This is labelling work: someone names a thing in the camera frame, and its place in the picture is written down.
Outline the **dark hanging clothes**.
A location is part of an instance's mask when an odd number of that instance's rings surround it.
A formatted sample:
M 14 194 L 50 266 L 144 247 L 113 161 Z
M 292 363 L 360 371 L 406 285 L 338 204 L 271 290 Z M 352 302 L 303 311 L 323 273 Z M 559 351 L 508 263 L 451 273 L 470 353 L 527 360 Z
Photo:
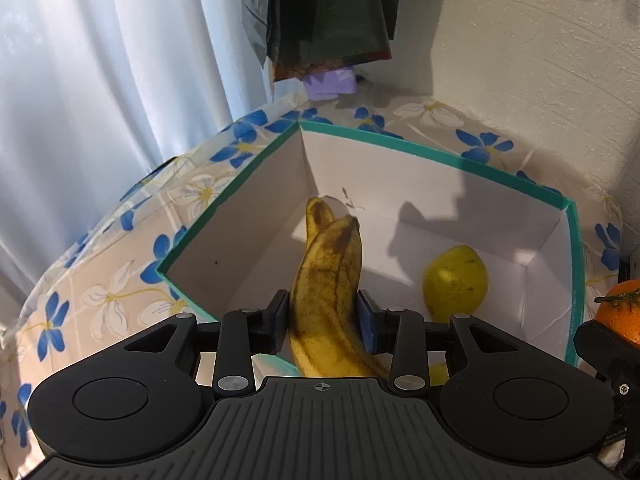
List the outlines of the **dark hanging clothes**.
M 242 21 L 273 82 L 388 60 L 399 0 L 241 0 Z

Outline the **white curtain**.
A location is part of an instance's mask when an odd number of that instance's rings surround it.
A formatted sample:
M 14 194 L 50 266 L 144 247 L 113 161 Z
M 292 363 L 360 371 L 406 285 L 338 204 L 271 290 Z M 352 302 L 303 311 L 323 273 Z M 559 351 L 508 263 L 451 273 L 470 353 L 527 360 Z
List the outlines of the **white curtain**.
M 265 104 L 241 0 L 1 0 L 1 305 L 141 178 Z

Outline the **orange tangerine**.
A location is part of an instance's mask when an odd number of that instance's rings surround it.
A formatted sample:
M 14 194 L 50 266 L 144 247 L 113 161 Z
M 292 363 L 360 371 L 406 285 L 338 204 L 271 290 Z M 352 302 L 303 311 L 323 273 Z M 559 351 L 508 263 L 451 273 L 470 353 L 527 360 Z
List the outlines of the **orange tangerine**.
M 636 347 L 640 344 L 639 281 L 615 285 L 598 305 L 596 320 Z

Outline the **spotted banana in box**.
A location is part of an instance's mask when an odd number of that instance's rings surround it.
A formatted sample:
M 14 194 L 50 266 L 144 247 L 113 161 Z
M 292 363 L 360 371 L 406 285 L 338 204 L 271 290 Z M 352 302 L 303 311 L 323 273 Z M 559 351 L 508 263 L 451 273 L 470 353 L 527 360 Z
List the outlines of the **spotted banana in box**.
M 305 210 L 306 248 L 317 234 L 335 220 L 333 210 L 322 198 L 314 196 L 307 200 Z

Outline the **teal cardboard box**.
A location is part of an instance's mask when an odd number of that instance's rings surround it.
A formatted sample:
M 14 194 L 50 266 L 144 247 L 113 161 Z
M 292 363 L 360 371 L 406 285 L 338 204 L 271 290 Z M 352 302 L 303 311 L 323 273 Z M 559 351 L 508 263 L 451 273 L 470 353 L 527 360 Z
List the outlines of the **teal cardboard box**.
M 318 122 L 287 128 L 243 164 L 166 256 L 158 274 L 221 316 L 292 285 L 305 206 L 355 216 L 361 287 L 383 308 L 423 311 L 422 275 L 451 247 L 489 273 L 480 317 L 576 364 L 584 259 L 575 203 L 520 177 L 419 143 Z

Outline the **purple box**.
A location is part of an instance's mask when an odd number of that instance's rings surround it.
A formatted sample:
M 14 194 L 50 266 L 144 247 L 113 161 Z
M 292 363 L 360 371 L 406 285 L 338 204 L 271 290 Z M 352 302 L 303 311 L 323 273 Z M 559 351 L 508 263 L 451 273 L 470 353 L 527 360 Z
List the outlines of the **purple box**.
M 357 78 L 352 67 L 306 75 L 303 84 L 311 101 L 333 100 L 357 92 Z

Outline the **floral tablecloth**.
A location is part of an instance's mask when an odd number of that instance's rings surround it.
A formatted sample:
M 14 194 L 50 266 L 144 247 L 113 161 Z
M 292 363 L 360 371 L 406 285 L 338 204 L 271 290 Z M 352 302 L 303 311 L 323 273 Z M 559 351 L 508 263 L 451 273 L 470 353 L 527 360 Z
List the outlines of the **floral tablecloth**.
M 616 282 L 623 215 L 602 186 L 527 141 L 495 131 L 477 119 L 426 96 L 395 96 L 363 87 L 353 96 L 314 102 L 284 98 L 258 110 L 253 142 L 263 146 L 299 120 L 396 134 L 461 154 L 464 131 L 486 144 L 488 166 L 548 188 L 574 202 L 584 250 L 587 301 Z M 113 342 L 137 333 L 189 304 L 156 274 L 175 237 L 243 168 L 236 155 L 216 156 L 205 143 L 135 185 L 116 210 L 43 274 L 20 316 L 2 340 L 1 474 L 19 479 L 43 459 L 22 414 L 44 378 Z

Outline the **ripe spotted banana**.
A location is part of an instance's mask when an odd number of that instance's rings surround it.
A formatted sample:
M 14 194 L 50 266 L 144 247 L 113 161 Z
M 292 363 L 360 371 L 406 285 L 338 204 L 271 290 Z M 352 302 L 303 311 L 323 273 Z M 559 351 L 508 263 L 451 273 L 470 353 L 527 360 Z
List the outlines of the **ripe spotted banana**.
M 290 343 L 306 377 L 388 377 L 356 330 L 356 292 L 362 267 L 359 222 L 345 216 L 310 243 L 291 292 Z

